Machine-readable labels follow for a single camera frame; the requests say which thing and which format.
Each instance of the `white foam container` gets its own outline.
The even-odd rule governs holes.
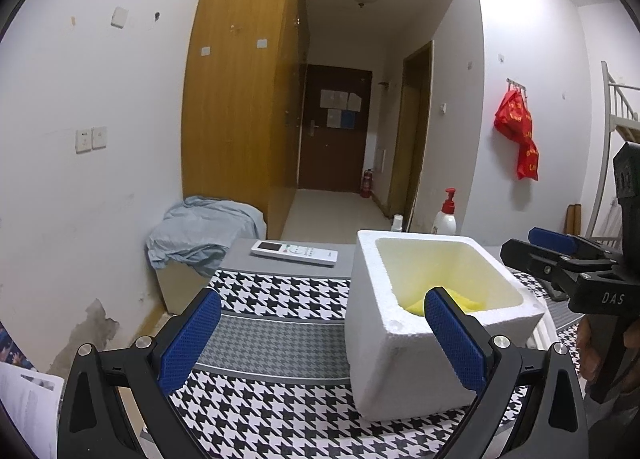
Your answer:
[[[344,321],[355,406],[370,421],[420,417],[468,405],[423,317],[402,305],[427,285],[485,304],[473,313],[489,334],[524,346],[543,315],[533,295],[473,239],[422,233],[358,232]]]

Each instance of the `wall stain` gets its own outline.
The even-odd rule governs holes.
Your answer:
[[[113,318],[107,318],[100,300],[96,298],[85,311],[86,320],[76,325],[71,331],[68,344],[55,357],[47,374],[66,379],[79,346],[91,343],[96,349],[103,351],[107,342],[113,340],[120,328],[120,323]]]

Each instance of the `remote control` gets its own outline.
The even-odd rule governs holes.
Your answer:
[[[258,241],[251,248],[251,253],[272,259],[302,262],[303,264],[335,265],[338,252],[331,249],[307,248],[290,244]]]

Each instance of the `remote control screen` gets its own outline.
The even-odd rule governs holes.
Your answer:
[[[260,249],[269,249],[270,251],[278,251],[282,247],[281,244],[275,243],[260,243],[258,248]]]

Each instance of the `white bottle cap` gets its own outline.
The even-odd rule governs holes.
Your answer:
[[[394,215],[394,223],[391,225],[392,232],[401,232],[402,231],[402,216]]]

